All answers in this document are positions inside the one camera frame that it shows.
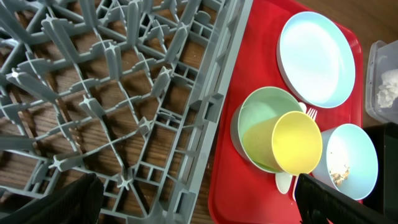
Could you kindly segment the yellow plastic cup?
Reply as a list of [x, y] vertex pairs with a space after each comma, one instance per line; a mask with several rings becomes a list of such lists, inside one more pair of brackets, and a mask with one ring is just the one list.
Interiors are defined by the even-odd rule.
[[254, 125], [243, 134], [242, 144], [254, 163], [290, 175], [311, 173], [323, 150], [318, 125], [301, 111], [289, 111]]

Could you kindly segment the rice and nut scraps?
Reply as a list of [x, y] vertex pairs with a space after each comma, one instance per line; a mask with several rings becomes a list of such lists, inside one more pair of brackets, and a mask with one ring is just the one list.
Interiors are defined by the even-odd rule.
[[338, 170], [330, 170], [330, 177], [336, 186], [340, 186], [344, 180], [346, 180], [350, 174], [350, 167], [344, 166]]

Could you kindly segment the light green bowl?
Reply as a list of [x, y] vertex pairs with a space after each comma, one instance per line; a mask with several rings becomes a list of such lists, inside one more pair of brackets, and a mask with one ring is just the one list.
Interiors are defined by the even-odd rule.
[[303, 111], [299, 102], [289, 92], [275, 86], [265, 86], [253, 91], [238, 106], [231, 120], [230, 136], [238, 154], [264, 172], [281, 172], [280, 169], [254, 161], [243, 146], [243, 135], [252, 126], [289, 111]]

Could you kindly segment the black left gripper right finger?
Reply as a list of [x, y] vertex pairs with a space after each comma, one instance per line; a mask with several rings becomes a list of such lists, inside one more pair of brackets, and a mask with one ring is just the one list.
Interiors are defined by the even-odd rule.
[[300, 174], [295, 199], [302, 224], [395, 224], [308, 174]]

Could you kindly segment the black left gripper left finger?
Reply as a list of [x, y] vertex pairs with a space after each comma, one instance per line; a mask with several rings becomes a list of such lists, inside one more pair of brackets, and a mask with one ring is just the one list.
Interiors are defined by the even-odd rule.
[[87, 223], [96, 224], [103, 203], [104, 185], [89, 173], [64, 188], [1, 219], [4, 224]]

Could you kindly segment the light blue bowl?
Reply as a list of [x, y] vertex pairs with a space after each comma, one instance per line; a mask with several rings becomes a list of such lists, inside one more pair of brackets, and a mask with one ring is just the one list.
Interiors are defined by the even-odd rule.
[[[354, 200], [366, 198], [378, 176], [377, 154], [365, 131], [354, 124], [342, 124], [322, 132], [323, 152], [312, 175], [324, 184]], [[330, 170], [350, 167], [350, 174], [340, 186], [330, 177]]]

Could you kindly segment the light blue plate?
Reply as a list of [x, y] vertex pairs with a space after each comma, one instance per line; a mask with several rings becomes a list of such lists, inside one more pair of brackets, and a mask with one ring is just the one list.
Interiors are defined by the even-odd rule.
[[341, 29], [312, 11], [294, 14], [277, 41], [277, 64], [289, 89], [319, 108], [336, 108], [351, 95], [356, 78], [353, 53]]

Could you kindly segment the white tissue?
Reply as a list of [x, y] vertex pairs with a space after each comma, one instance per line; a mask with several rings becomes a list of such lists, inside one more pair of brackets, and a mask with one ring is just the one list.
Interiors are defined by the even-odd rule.
[[391, 108], [397, 98], [397, 69], [389, 70], [381, 75], [377, 103], [381, 108]]

